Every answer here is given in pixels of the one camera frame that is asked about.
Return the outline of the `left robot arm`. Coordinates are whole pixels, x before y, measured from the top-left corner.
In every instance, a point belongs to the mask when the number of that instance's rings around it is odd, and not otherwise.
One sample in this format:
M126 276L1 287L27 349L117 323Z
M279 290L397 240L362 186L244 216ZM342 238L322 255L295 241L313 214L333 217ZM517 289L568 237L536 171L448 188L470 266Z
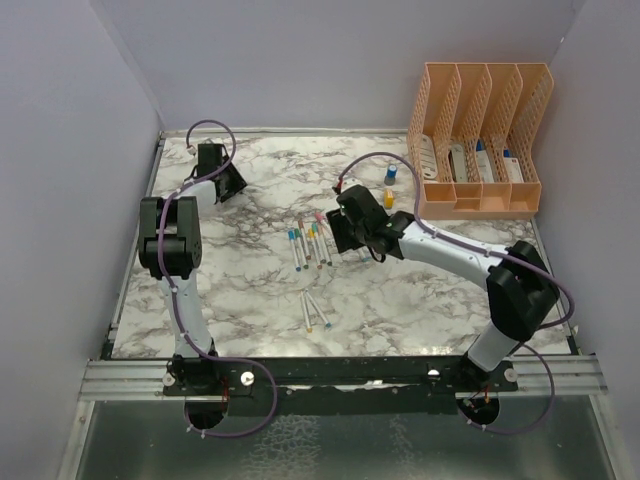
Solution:
M223 395L228 380L203 355L217 354L197 291L203 243L199 209L221 204L247 183L221 143L205 141L195 151L196 165L172 199L147 196L140 202L138 257L158 281L170 314L174 354L163 378L167 394Z

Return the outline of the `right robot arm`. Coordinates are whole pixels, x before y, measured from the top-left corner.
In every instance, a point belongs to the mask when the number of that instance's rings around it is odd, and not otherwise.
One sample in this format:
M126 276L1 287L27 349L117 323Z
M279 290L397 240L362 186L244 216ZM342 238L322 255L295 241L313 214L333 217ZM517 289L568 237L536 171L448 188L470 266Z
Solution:
M382 263L388 257L428 264L480 287L488 296L490 323L459 367L461 383L481 391L501 361L528 342L560 297L538 250L526 241L488 244L440 230L419 216L387 213L372 193L355 185L340 193L326 213L340 253L367 248Z

